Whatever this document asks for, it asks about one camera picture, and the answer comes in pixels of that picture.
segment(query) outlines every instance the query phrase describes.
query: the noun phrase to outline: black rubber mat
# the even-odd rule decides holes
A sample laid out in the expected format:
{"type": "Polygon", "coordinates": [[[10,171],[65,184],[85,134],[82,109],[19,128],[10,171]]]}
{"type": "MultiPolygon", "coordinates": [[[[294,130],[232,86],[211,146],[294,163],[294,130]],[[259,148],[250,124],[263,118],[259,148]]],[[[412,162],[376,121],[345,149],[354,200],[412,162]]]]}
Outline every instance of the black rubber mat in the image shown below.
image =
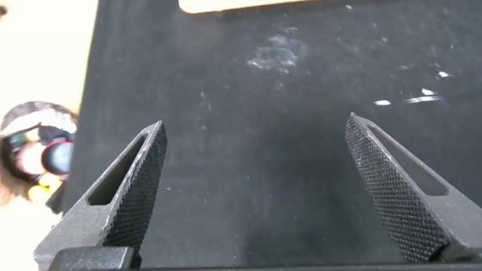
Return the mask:
{"type": "Polygon", "coordinates": [[[175,0],[101,1],[66,208],[163,120],[143,266],[401,261],[345,123],[377,123],[480,206],[481,11],[358,0],[189,15],[175,0]]]}

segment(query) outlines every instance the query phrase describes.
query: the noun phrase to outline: textured grip pad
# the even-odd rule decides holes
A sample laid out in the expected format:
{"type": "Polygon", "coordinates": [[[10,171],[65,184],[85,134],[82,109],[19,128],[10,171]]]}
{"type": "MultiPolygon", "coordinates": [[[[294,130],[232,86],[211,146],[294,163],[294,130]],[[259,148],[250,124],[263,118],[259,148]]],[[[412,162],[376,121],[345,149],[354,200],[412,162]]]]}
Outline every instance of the textured grip pad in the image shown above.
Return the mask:
{"type": "Polygon", "coordinates": [[[135,167],[127,173],[127,187],[102,245],[128,246],[139,251],[151,220],[163,168],[164,133],[163,129],[154,131],[149,135],[152,139],[146,140],[139,151],[135,167]]]}
{"type": "Polygon", "coordinates": [[[350,115],[345,138],[383,225],[408,261],[437,257],[450,237],[413,189],[408,176],[370,131],[377,127],[369,127],[363,120],[350,115]]]}

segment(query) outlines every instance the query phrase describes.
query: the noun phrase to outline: white scratch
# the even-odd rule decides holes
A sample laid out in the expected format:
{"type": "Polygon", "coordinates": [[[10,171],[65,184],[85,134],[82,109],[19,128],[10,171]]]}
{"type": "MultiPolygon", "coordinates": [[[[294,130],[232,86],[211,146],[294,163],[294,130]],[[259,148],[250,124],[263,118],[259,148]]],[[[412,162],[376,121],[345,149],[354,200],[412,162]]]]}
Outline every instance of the white scratch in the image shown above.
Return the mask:
{"type": "Polygon", "coordinates": [[[286,34],[298,31],[296,27],[279,27],[278,30],[283,31],[286,34]]]}
{"type": "Polygon", "coordinates": [[[277,70],[288,74],[291,67],[296,66],[298,60],[307,55],[307,46],[302,41],[275,35],[268,39],[270,46],[258,47],[255,57],[248,65],[263,70],[277,70]]]}
{"type": "Polygon", "coordinates": [[[422,89],[423,95],[435,95],[434,91],[427,90],[427,89],[422,89]]]}
{"type": "Polygon", "coordinates": [[[449,77],[450,75],[447,74],[446,72],[439,72],[438,75],[440,75],[442,78],[449,77]]]}
{"type": "Polygon", "coordinates": [[[433,102],[433,101],[438,101],[440,99],[442,99],[442,97],[440,96],[422,96],[422,97],[406,99],[404,100],[404,102],[406,103],[433,102]]]}
{"type": "Polygon", "coordinates": [[[387,101],[387,100],[380,100],[380,101],[375,101],[374,104],[375,105],[391,105],[392,103],[390,101],[387,101]]]}

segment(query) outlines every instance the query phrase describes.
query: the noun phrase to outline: wooden block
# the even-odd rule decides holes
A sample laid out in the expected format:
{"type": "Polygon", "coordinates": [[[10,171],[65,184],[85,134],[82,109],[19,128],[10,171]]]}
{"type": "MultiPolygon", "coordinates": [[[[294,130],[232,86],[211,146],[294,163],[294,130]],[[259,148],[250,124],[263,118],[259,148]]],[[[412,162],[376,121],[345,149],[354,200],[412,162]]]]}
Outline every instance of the wooden block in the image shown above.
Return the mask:
{"type": "Polygon", "coordinates": [[[248,8],[302,1],[313,0],[179,0],[179,7],[187,13],[197,14],[209,11],[226,11],[234,8],[248,8]]]}

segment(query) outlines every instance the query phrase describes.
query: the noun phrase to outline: black table surface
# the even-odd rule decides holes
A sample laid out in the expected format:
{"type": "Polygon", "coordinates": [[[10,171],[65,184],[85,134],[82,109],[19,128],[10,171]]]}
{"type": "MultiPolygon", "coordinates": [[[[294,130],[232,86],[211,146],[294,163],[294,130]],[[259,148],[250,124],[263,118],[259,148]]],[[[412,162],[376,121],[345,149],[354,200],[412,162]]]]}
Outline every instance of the black table surface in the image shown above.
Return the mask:
{"type": "Polygon", "coordinates": [[[192,15],[176,0],[101,1],[66,207],[163,120],[143,266],[400,262],[345,123],[374,121],[481,206],[481,11],[358,0],[192,15]],[[423,90],[435,98],[412,99],[423,90]]]}

